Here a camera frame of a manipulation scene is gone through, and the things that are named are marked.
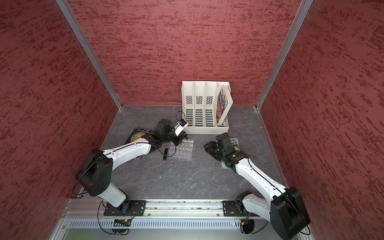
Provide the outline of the black lipstick orange band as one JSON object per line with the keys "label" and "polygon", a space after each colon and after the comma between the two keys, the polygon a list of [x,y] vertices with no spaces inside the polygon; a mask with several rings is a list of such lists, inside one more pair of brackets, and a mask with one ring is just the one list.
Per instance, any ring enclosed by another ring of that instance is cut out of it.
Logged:
{"label": "black lipstick orange band", "polygon": [[169,149],[168,149],[168,148],[165,148],[165,150],[164,150],[164,156],[163,156],[163,161],[166,161],[166,160],[167,160],[167,157],[168,157],[168,151],[169,151]]}

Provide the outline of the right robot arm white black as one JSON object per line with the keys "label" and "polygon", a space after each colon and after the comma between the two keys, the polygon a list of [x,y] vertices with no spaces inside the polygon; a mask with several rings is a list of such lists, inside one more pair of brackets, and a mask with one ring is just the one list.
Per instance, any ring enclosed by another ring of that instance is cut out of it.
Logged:
{"label": "right robot arm white black", "polygon": [[252,161],[243,150],[236,150],[227,133],[216,136],[204,146],[215,160],[222,162],[247,180],[261,195],[245,191],[237,196],[234,205],[241,214],[258,215],[270,223],[283,240],[291,240],[307,228],[311,219],[300,192],[279,184]]}

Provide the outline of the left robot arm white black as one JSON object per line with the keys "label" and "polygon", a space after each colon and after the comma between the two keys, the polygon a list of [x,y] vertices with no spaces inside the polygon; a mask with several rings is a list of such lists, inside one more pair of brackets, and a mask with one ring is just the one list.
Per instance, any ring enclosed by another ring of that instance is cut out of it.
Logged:
{"label": "left robot arm white black", "polygon": [[111,182],[113,171],[136,157],[159,151],[163,144],[172,142],[178,146],[188,137],[184,131],[188,125],[184,119],[179,120],[176,126],[170,120],[162,119],[153,131],[136,141],[104,151],[92,149],[75,179],[90,196],[103,199],[119,213],[126,215],[131,210],[131,199]]}

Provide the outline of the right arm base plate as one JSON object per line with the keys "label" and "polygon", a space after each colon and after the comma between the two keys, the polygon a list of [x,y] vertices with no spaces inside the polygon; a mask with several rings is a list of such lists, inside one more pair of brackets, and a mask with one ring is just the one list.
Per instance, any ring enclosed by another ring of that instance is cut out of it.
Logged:
{"label": "right arm base plate", "polygon": [[244,207],[241,207],[236,200],[222,201],[223,214],[225,217],[259,217],[254,213],[249,213]]}

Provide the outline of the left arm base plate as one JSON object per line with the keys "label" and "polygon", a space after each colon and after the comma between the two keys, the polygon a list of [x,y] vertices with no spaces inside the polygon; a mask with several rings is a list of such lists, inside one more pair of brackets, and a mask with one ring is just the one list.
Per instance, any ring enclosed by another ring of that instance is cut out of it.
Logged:
{"label": "left arm base plate", "polygon": [[142,217],[146,209],[146,203],[145,200],[131,200],[128,204],[118,208],[107,203],[103,215],[106,217]]}

